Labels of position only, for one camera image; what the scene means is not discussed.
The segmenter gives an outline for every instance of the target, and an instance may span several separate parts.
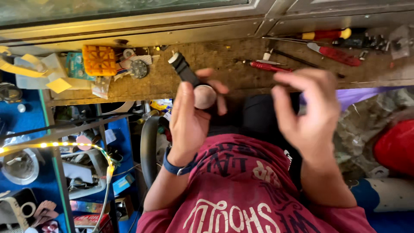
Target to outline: hand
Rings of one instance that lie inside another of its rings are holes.
[[[272,89],[279,129],[286,140],[300,150],[304,159],[324,148],[333,150],[332,138],[339,117],[335,76],[325,70],[302,69],[279,72],[273,78],[302,90],[307,101],[306,115],[296,116],[286,88],[277,85]]]
[[[217,80],[207,80],[213,74],[213,69],[196,71],[202,82],[210,84],[218,93],[226,94],[228,88]],[[168,161],[177,167],[183,167],[191,162],[195,153],[203,145],[209,128],[210,114],[194,108],[194,89],[189,82],[182,82],[178,87],[173,104],[170,130],[173,147],[168,155]],[[217,96],[219,115],[227,113],[223,96]]]

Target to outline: person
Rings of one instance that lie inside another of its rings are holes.
[[[226,86],[205,79],[213,72],[203,69],[196,74],[226,94]],[[309,202],[306,207],[289,175],[291,152],[277,146],[279,139],[270,143],[244,133],[207,137],[211,116],[194,108],[192,85],[182,82],[170,121],[173,145],[147,193],[137,232],[375,232],[333,155],[339,117],[335,77],[324,70],[303,69],[276,73],[274,80],[303,91],[307,101],[307,113],[297,116],[285,86],[272,89],[271,111],[278,129],[302,157],[300,183]],[[220,115],[227,112],[222,96],[217,106]],[[256,113],[256,119],[264,128],[266,115]],[[252,124],[248,118],[243,121]],[[189,173],[171,172],[171,166],[189,164]]]

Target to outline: wristwatch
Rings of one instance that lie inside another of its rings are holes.
[[[180,176],[180,175],[189,173],[197,165],[197,163],[195,162],[195,157],[196,157],[195,155],[194,155],[194,159],[184,167],[176,167],[170,164],[167,160],[167,156],[170,153],[170,151],[171,151],[171,146],[167,146],[167,148],[165,149],[164,160],[162,162],[162,165],[164,165],[167,171],[173,174],[176,174],[177,176]]]

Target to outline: blue box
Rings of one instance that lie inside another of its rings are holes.
[[[128,173],[126,176],[120,178],[119,180],[115,181],[112,184],[113,193],[115,194],[115,196],[120,194],[125,189],[131,187],[131,184],[134,181],[135,181],[135,178],[130,173]]]

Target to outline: glass panel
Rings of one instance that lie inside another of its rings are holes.
[[[33,26],[106,19],[248,2],[249,0],[3,0],[0,3],[0,26],[15,28],[28,24]]]

